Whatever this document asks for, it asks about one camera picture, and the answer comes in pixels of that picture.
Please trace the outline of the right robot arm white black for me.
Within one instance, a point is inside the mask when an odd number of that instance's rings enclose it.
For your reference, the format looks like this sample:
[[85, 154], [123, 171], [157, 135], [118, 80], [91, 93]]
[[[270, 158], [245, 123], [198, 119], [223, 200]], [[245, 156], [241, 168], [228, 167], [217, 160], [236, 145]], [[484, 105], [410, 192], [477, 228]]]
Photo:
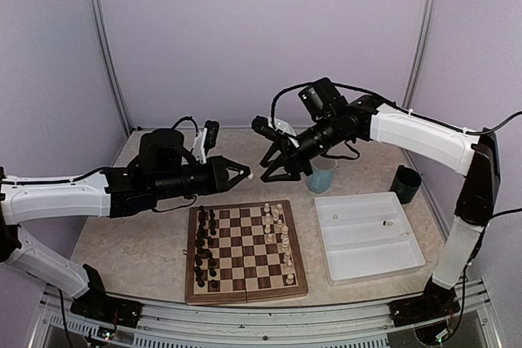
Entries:
[[493, 218], [500, 186], [497, 139], [493, 130], [451, 126], [397, 106], [381, 95], [362, 90], [352, 102], [342, 85], [323, 77], [295, 86], [314, 124], [296, 134], [274, 116], [257, 116], [252, 129], [272, 141], [260, 165], [265, 183], [298, 181], [312, 174], [313, 158], [342, 142], [358, 139], [405, 149], [438, 162], [465, 180], [454, 210], [453, 226], [428, 283], [417, 301], [419, 314], [433, 319], [449, 304], [452, 289], [471, 260], [481, 233]]

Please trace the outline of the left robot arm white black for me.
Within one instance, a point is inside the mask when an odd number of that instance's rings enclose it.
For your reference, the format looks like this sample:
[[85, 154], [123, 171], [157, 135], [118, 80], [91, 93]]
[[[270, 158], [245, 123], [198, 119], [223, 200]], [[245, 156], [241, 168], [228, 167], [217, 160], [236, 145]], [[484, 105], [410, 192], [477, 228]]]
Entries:
[[47, 248], [23, 222], [74, 216], [126, 218], [154, 211], [160, 200], [208, 196], [231, 190], [250, 168], [223, 156], [207, 156], [217, 124], [196, 134], [192, 150], [172, 128], [143, 134], [137, 156], [125, 167], [103, 167], [77, 177], [1, 177], [1, 260], [52, 284], [97, 319], [114, 311], [98, 271]]

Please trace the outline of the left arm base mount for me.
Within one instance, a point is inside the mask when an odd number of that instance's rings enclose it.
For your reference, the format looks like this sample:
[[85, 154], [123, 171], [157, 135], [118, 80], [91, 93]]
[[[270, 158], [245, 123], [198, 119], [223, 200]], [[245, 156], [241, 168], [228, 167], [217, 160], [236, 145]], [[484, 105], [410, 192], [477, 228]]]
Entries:
[[88, 319], [95, 319], [112, 325], [136, 328], [143, 304], [137, 301], [109, 296], [99, 272], [84, 264], [88, 278], [88, 290], [79, 298], [74, 298], [71, 312]]

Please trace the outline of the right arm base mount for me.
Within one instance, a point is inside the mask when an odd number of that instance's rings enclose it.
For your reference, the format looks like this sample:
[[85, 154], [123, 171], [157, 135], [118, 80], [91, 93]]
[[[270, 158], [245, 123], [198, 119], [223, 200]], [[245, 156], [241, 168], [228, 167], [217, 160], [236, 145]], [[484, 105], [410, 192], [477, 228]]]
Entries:
[[455, 288], [444, 289], [434, 283], [432, 278], [427, 281], [420, 295], [397, 299], [390, 302], [388, 307], [395, 327], [418, 324], [461, 310]]

